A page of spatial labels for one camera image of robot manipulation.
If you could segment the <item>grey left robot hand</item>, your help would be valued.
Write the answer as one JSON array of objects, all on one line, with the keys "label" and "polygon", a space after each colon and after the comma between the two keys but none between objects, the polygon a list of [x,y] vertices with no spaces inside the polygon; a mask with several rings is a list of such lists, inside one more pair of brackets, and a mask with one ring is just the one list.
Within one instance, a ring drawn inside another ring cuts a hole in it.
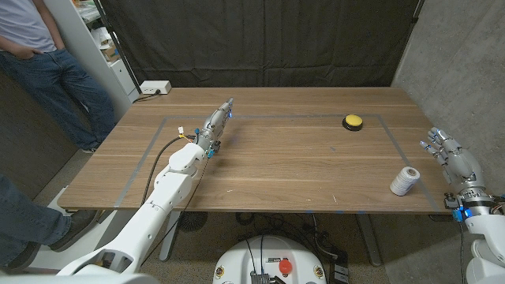
[{"label": "grey left robot hand", "polygon": [[204,122],[197,134],[195,144],[203,148],[206,152],[222,136],[226,123],[232,117],[232,106],[234,98],[230,97],[222,106],[216,109]]}]

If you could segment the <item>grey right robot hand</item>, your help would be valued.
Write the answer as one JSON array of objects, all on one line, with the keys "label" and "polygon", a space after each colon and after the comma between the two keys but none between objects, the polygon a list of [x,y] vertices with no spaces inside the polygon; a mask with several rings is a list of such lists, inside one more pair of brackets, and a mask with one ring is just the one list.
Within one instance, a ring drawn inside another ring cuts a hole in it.
[{"label": "grey right robot hand", "polygon": [[426,150],[443,167],[443,176],[456,192],[475,188],[485,191],[480,163],[457,140],[436,127],[428,131],[428,143],[421,141]]}]

